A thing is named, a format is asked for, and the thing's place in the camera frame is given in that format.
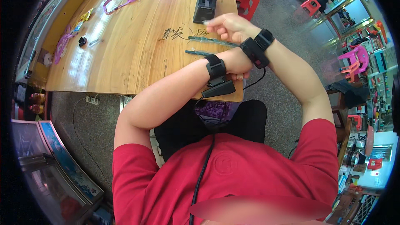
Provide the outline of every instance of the black clip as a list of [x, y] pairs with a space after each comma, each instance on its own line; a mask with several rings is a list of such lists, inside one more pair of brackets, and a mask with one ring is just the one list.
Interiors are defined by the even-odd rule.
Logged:
[[82, 47], [82, 46], [84, 46], [86, 43], [87, 43], [87, 38], [85, 38], [85, 37], [81, 37], [81, 38], [79, 38], [79, 40], [78, 40], [78, 43], [79, 43], [79, 47]]

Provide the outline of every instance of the black cord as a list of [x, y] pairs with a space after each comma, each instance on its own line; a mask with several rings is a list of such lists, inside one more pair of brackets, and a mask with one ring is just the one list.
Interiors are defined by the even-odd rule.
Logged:
[[[213, 136], [213, 140], [212, 140], [213, 142], [211, 143], [211, 146], [210, 146], [210, 148], [208, 149], [206, 161], [205, 161], [204, 164], [203, 164], [203, 168], [202, 168], [202, 170], [201, 170], [200, 176], [199, 176], [199, 178], [197, 179], [196, 187], [194, 188], [193, 199], [192, 199], [192, 205], [194, 205], [194, 204], [196, 203], [196, 201], [197, 201], [197, 193], [198, 193], [198, 191], [199, 191], [200, 182], [201, 182], [201, 179], [203, 178], [204, 172], [206, 171], [207, 164], [208, 164], [208, 160], [210, 159], [211, 152], [213, 151], [212, 149], [214, 148], [215, 134], [213, 134], [212, 136]], [[193, 219], [194, 219], [194, 215], [190, 214], [190, 217], [189, 217], [189, 225], [193, 225]]]
[[77, 104], [78, 104], [80, 101], [82, 101], [82, 100], [85, 100], [85, 98], [79, 99], [79, 100], [75, 103], [75, 105], [74, 105], [74, 110], [73, 110], [73, 115], [72, 115], [72, 116], [73, 116], [73, 120], [72, 120], [72, 121], [73, 121], [73, 127], [74, 127], [75, 135], [76, 135], [76, 137], [78, 138], [78, 141], [80, 142], [82, 148], [84, 148], [84, 150], [87, 152], [87, 154], [92, 158], [93, 162], [96, 163], [97, 167], [99, 168], [99, 170], [100, 170], [101, 174], [103, 175], [103, 178], [104, 178], [104, 180], [106, 181], [106, 183], [108, 184], [108, 186], [109, 186], [110, 188], [112, 188], [111, 185], [109, 184], [109, 182], [107, 181], [107, 178], [106, 178], [106, 176], [104, 175], [103, 171], [101, 170], [100, 166], [97, 164], [96, 160], [92, 157], [92, 155], [91, 155], [91, 154], [89, 153], [89, 151], [85, 148], [85, 146], [83, 146], [83, 143], [81, 142], [81, 140], [79, 139], [79, 136], [77, 135], [77, 132], [76, 132], [76, 129], [75, 129], [75, 124], [74, 124], [74, 114], [75, 114], [75, 108], [76, 108]]
[[204, 97], [201, 97], [199, 100], [197, 100], [197, 102], [194, 104], [194, 108], [196, 108], [196, 105], [203, 99], [204, 99]]
[[262, 77], [260, 79], [258, 79], [256, 82], [252, 83], [251, 85], [248, 85], [248, 86], [244, 87], [243, 90], [247, 89], [250, 86], [253, 86], [254, 84], [256, 84], [258, 82], [260, 82], [265, 77], [265, 73], [266, 73], [265, 67], [263, 69], [264, 69], [264, 74], [262, 75]]
[[292, 148], [292, 150], [290, 151], [290, 153], [289, 153], [289, 155], [288, 155], [288, 158], [290, 158], [290, 155], [292, 154], [293, 150], [295, 150], [295, 148], [297, 148], [297, 146], [294, 147], [294, 148]]
[[[200, 98], [200, 99], [196, 102], [196, 104], [194, 105], [194, 108], [196, 107], [197, 103], [200, 102], [200, 100], [202, 100], [202, 99], [203, 99], [203, 97]], [[220, 120], [219, 120], [219, 122], [218, 122], [217, 125], [219, 125], [219, 124], [221, 123], [222, 118], [224, 117], [224, 113], [225, 113], [225, 111], [226, 111], [226, 106], [227, 106], [227, 104], [225, 103], [225, 104], [224, 104], [224, 108], [223, 108], [223, 110], [222, 110], [223, 112], [221, 113], [221, 118], [220, 118]], [[213, 151], [212, 149], [214, 148], [214, 144], [215, 144], [215, 133], [213, 133], [212, 136], [213, 136], [213, 140], [212, 140], [213, 142], [211, 143], [211, 146], [210, 146], [210, 148], [208, 149], [206, 160], [205, 160], [205, 162], [204, 162], [204, 164], [203, 164], [203, 168], [202, 168], [202, 170], [201, 170], [201, 172], [200, 172], [199, 178], [197, 179], [197, 183], [196, 183], [196, 186], [195, 186], [195, 188], [194, 188], [193, 199], [192, 199], [192, 205], [196, 204], [196, 201], [197, 201], [197, 194], [198, 194], [199, 187], [200, 187], [200, 182], [201, 182], [201, 179], [203, 178], [204, 172], [206, 171], [207, 164], [208, 164], [208, 160], [210, 159], [211, 152]], [[194, 215], [190, 214], [190, 216], [189, 216], [189, 225], [193, 225], [193, 220], [194, 220]]]

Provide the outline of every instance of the pink plastic chair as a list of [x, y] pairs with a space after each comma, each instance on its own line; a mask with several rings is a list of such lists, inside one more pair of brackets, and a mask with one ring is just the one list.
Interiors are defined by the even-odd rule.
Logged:
[[358, 58], [360, 63], [363, 64], [361, 66], [361, 68], [358, 68], [358, 70], [356, 70], [354, 72], [354, 74], [359, 74], [361, 72], [364, 72], [368, 67], [368, 63], [370, 62], [370, 57], [368, 55], [368, 52], [365, 49], [365, 47], [362, 45], [359, 45], [356, 48], [354, 48], [352, 51], [349, 51], [348, 53], [344, 53], [343, 55], [338, 57], [338, 59], [345, 59], [345, 58], [350, 58], [351, 64], [354, 64]]

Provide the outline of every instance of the framed picture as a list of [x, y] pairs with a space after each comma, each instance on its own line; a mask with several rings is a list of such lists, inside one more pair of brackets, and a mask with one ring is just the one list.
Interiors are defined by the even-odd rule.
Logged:
[[18, 158], [51, 155], [40, 126], [34, 121], [11, 120], [13, 143]]
[[60, 167], [83, 195], [92, 203], [103, 196], [104, 191], [88, 177], [69, 154], [51, 121], [39, 121], [39, 126]]

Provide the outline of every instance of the electrical outlet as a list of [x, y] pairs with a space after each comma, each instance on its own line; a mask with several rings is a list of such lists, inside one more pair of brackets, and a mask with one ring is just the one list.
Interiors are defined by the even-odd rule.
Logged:
[[100, 101], [97, 98], [86, 97], [86, 102], [90, 102], [94, 105], [99, 105]]

